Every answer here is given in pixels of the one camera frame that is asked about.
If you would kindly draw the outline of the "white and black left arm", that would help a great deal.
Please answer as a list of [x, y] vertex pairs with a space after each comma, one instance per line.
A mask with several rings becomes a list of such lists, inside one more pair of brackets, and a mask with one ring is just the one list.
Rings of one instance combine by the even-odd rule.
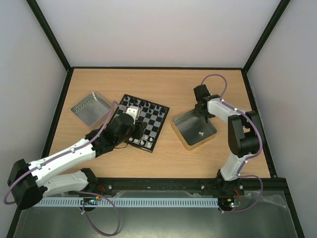
[[7, 181], [9, 193], [14, 198], [12, 204], [25, 210], [46, 196], [64, 191], [85, 190], [89, 182], [84, 172], [79, 173], [79, 178], [71, 176], [65, 179], [58, 178], [58, 175], [79, 163], [111, 152], [129, 138], [140, 139], [146, 126], [147, 123], [122, 113], [60, 152], [29, 163], [24, 159], [16, 161]]

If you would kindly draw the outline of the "gold rimmed metal tin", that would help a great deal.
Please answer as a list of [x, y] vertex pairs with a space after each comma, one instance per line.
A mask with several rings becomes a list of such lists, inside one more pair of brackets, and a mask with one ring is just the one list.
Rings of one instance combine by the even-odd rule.
[[194, 110], [185, 112], [172, 120], [171, 127], [186, 150], [190, 151], [213, 139], [217, 134], [217, 129], [209, 120], [194, 116]]

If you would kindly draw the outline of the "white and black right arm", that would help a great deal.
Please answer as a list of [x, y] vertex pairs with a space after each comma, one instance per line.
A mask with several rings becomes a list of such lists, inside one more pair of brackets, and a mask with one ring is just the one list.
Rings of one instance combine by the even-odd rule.
[[262, 152], [259, 116], [254, 111], [246, 112], [230, 105], [219, 95], [197, 96], [196, 101], [196, 117], [205, 121], [218, 117], [227, 123], [230, 153], [225, 165], [217, 172], [215, 188], [221, 195], [230, 194], [240, 188], [239, 178], [245, 164]]

